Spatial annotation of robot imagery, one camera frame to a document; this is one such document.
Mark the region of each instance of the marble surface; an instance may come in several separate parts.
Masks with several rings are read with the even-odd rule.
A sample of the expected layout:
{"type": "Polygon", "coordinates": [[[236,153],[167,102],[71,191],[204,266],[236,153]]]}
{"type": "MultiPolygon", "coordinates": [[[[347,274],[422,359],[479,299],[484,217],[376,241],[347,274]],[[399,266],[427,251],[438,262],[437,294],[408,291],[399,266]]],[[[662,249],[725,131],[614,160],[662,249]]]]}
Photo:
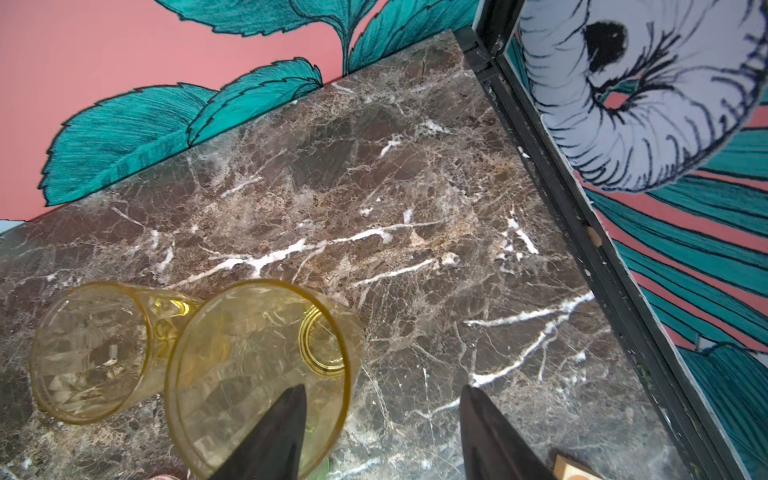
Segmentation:
{"type": "Polygon", "coordinates": [[[38,411],[35,327],[89,281],[255,276],[366,321],[334,480],[464,478],[467,383],[546,462],[686,478],[519,155],[445,33],[0,237],[0,478],[186,478],[160,395],[86,426],[38,411]]]}

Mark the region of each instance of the glass rim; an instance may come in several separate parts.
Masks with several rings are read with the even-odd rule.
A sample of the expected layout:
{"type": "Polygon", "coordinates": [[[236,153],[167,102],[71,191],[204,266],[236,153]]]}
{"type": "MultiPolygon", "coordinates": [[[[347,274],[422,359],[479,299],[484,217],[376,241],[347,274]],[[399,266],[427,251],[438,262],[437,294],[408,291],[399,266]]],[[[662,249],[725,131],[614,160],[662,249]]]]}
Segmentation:
{"type": "MultiPolygon", "coordinates": [[[[141,318],[144,320],[144,326],[147,328],[147,340],[146,340],[146,351],[144,352],[144,360],[141,364],[141,371],[139,372],[139,376],[136,380],[136,384],[131,389],[131,391],[118,403],[117,406],[115,406],[113,409],[108,410],[106,413],[102,415],[97,415],[92,419],[83,419],[83,420],[73,420],[65,418],[61,415],[59,415],[57,409],[55,409],[53,406],[48,404],[48,402],[44,401],[40,398],[40,395],[38,394],[38,389],[35,388],[36,379],[39,379],[40,374],[37,372],[37,369],[35,368],[34,360],[37,358],[36,354],[36,346],[37,346],[37,340],[38,336],[40,335],[41,328],[43,325],[41,324],[37,330],[35,331],[35,337],[32,339],[32,347],[31,351],[29,353],[29,377],[30,377],[30,383],[31,383],[31,390],[32,390],[32,396],[35,398],[35,401],[38,404],[38,407],[43,412],[48,413],[51,417],[58,420],[59,422],[66,423],[68,425],[88,425],[90,423],[95,423],[100,420],[106,419],[108,416],[112,415],[113,413],[116,413],[117,411],[122,408],[123,405],[125,405],[126,401],[134,394],[136,391],[136,388],[139,386],[139,383],[141,382],[141,377],[144,376],[144,373],[147,371],[147,364],[149,363],[149,359],[152,357],[152,339],[154,336],[154,333],[152,332],[152,326],[149,323],[149,316],[147,315],[147,310],[144,308],[144,305],[141,304],[141,301],[139,300],[138,296],[129,288],[125,286],[125,284],[120,282],[114,282],[111,280],[104,280],[104,281],[96,281],[96,282],[88,282],[83,283],[82,285],[78,285],[75,288],[68,290],[66,293],[64,293],[62,296],[58,297],[54,302],[51,304],[51,308],[56,305],[59,302],[64,301],[69,296],[74,295],[75,293],[89,288],[93,286],[111,286],[117,290],[120,290],[121,293],[124,293],[128,295],[131,300],[136,303],[136,305],[139,307],[139,310],[141,311],[141,318]]],[[[48,312],[43,317],[43,322],[48,318],[48,315],[51,313],[51,310],[48,310],[48,312]]]]}
{"type": "Polygon", "coordinates": [[[266,284],[271,286],[277,286],[280,288],[284,288],[286,290],[290,290],[291,292],[303,297],[305,300],[309,300],[319,311],[322,313],[323,316],[326,317],[328,320],[328,324],[330,325],[331,329],[333,330],[334,335],[336,335],[336,340],[339,343],[339,350],[341,351],[341,357],[344,365],[344,393],[342,398],[342,406],[339,410],[339,417],[336,419],[336,424],[333,426],[333,430],[330,433],[330,436],[328,438],[328,441],[326,442],[325,446],[323,446],[322,451],[312,459],[311,463],[309,463],[309,466],[307,467],[306,473],[304,475],[299,476],[299,479],[302,480],[306,478],[310,473],[312,473],[315,468],[320,465],[320,463],[323,461],[323,459],[328,455],[328,452],[330,452],[331,448],[336,444],[336,440],[339,438],[339,435],[341,434],[342,429],[344,428],[344,422],[346,421],[346,415],[349,411],[349,404],[352,400],[352,371],[351,371],[351,361],[349,358],[349,351],[346,347],[346,341],[344,340],[344,335],[341,333],[341,330],[339,329],[338,325],[336,324],[336,319],[333,318],[330,311],[323,305],[322,302],[320,302],[315,295],[307,288],[304,288],[302,286],[295,285],[293,283],[289,283],[285,280],[278,280],[278,279],[270,279],[270,278],[260,278],[260,279],[251,279],[251,280],[242,280],[240,282],[235,282],[218,292],[216,295],[212,296],[208,300],[206,300],[204,303],[202,303],[197,311],[192,315],[190,318],[190,321],[187,323],[187,325],[184,328],[184,331],[179,335],[179,339],[174,344],[173,349],[170,352],[170,359],[168,360],[168,366],[165,373],[165,386],[164,386],[164,397],[166,401],[166,420],[168,424],[168,433],[170,434],[170,439],[173,441],[174,445],[177,446],[177,453],[181,457],[181,459],[184,461],[184,463],[187,465],[187,467],[198,477],[206,478],[206,475],[201,475],[202,472],[199,472],[199,469],[197,468],[198,463],[202,463],[204,465],[208,465],[208,463],[200,457],[200,454],[198,451],[194,448],[192,442],[189,442],[188,439],[186,439],[186,433],[184,432],[185,428],[180,421],[180,414],[179,408],[178,408],[178,400],[175,395],[171,395],[171,391],[176,384],[178,384],[178,375],[180,375],[180,368],[177,372],[176,376],[173,376],[171,374],[171,369],[173,368],[174,364],[178,363],[180,366],[181,364],[181,358],[176,359],[176,354],[179,350],[179,345],[182,344],[184,340],[186,340],[185,336],[187,335],[187,332],[189,331],[189,327],[192,325],[192,322],[195,321],[197,316],[200,314],[200,312],[203,311],[205,306],[220,298],[222,295],[224,295],[226,292],[229,292],[230,290],[233,290],[237,287],[241,286],[247,286],[247,285],[258,285],[258,284],[266,284]],[[175,416],[177,418],[174,418],[173,415],[170,415],[170,411],[174,410],[175,416]],[[179,438],[184,438],[184,442],[179,442],[179,438]],[[189,455],[195,455],[197,457],[198,462],[191,462],[189,455]]]}

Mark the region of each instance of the yellow glass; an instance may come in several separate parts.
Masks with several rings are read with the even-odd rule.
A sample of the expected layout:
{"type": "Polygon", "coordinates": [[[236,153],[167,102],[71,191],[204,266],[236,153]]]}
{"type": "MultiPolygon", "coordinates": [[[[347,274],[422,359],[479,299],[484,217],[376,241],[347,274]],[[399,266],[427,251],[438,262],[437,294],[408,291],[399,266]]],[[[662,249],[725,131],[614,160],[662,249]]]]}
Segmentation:
{"type": "Polygon", "coordinates": [[[333,446],[362,362],[350,308],[279,280],[233,285],[197,311],[177,342],[165,384],[170,435],[207,478],[285,389],[306,387],[299,477],[333,446]]]}
{"type": "Polygon", "coordinates": [[[202,300],[89,283],[57,300],[32,342],[32,392],[57,420],[85,424],[163,389],[170,354],[202,300]]]}

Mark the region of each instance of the black eye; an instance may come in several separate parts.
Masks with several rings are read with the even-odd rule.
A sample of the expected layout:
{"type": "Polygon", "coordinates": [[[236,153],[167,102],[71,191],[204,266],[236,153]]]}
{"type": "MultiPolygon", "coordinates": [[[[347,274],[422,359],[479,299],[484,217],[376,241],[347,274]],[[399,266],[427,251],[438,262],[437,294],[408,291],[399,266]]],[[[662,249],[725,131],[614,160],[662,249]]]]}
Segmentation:
{"type": "Polygon", "coordinates": [[[616,22],[597,22],[584,29],[589,54],[589,71],[596,72],[614,63],[627,50],[627,29],[616,22]]]}

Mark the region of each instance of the pink wall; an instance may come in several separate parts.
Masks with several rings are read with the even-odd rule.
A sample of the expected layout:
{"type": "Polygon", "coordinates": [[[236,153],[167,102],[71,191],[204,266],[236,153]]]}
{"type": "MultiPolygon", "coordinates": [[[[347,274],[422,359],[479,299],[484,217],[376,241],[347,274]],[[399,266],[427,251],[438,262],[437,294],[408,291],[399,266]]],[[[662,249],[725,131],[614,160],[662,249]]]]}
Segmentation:
{"type": "Polygon", "coordinates": [[[293,57],[317,65],[326,83],[342,74],[339,37],[324,23],[243,38],[182,22],[154,0],[0,2],[0,219],[47,210],[37,189],[45,151],[61,123],[94,102],[155,84],[219,89],[293,57]]]}

